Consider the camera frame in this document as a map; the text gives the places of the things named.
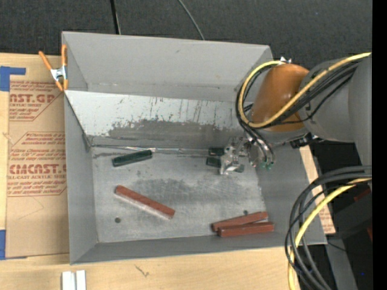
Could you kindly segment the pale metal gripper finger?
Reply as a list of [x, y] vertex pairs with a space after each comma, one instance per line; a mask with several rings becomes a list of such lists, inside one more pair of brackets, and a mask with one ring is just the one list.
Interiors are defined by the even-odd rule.
[[229, 145], [224, 148], [224, 155], [228, 158], [238, 158], [243, 155], [243, 148], [240, 146]]
[[242, 164], [237, 159], [221, 159], [219, 173], [228, 175], [232, 172], [242, 173]]

